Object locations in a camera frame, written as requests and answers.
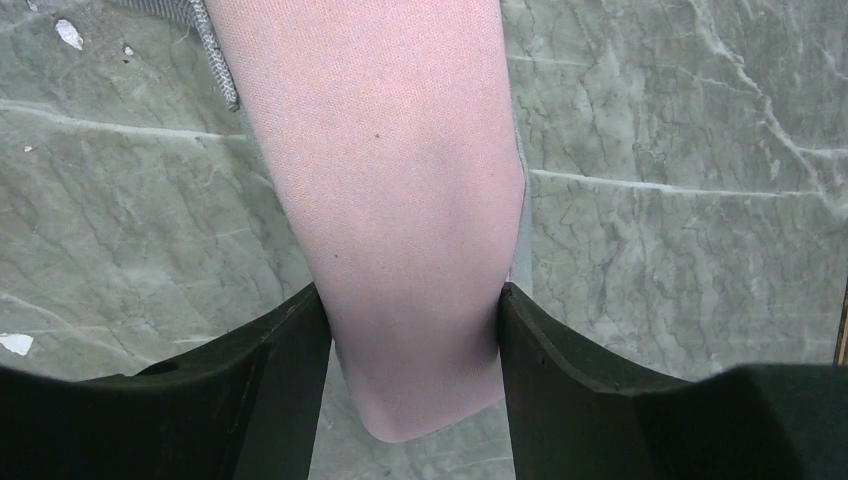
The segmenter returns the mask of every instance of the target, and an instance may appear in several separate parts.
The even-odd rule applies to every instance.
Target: pink stocking
[[[524,198],[497,0],[207,0],[366,428],[503,397]]]

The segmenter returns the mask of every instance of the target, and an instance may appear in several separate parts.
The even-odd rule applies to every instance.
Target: marble tile
[[[0,0],[0,333],[34,338],[0,362],[132,374],[309,283],[196,36],[104,2],[33,1]],[[82,51],[53,32],[61,17]],[[333,356],[310,478],[514,478],[504,404],[381,443]]]
[[[0,0],[0,362],[134,373],[311,277],[196,35],[96,0]],[[700,378],[827,362],[848,273],[848,9],[503,0],[536,300]],[[63,43],[67,18],[83,49]],[[127,55],[129,45],[132,55]],[[330,363],[311,478],[514,478],[503,402],[376,441]]]
[[[503,3],[536,300],[701,378],[829,362],[848,273],[840,2]]]

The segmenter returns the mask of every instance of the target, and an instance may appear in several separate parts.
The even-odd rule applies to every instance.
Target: gray mesh strip
[[[209,66],[218,88],[224,95],[227,108],[235,112],[239,108],[238,92],[230,74],[224,54],[218,46],[218,38],[212,28],[209,12],[203,0],[110,0],[118,5],[134,8],[151,15],[172,20],[195,28],[209,59]]]

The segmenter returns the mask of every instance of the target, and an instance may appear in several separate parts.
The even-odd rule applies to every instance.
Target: black plastic object
[[[689,384],[512,284],[498,337],[517,480],[848,479],[848,369],[746,366]],[[306,480],[329,348],[310,285],[133,377],[0,367],[0,480]]]
[[[744,366],[687,384],[512,284],[498,337],[518,480],[848,479],[848,369]]]
[[[0,367],[0,479],[304,480],[329,352],[310,285],[133,377]]]

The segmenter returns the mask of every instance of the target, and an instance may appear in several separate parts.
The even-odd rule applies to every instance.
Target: white debris
[[[32,347],[33,338],[29,335],[20,333],[0,333],[0,345],[6,347],[6,350],[24,356],[29,353],[29,348]]]
[[[67,19],[60,18],[59,21],[56,22],[56,33],[58,33],[59,38],[68,45],[76,48],[77,50],[82,50],[82,36],[77,31],[77,27],[75,27],[74,24],[69,22]]]

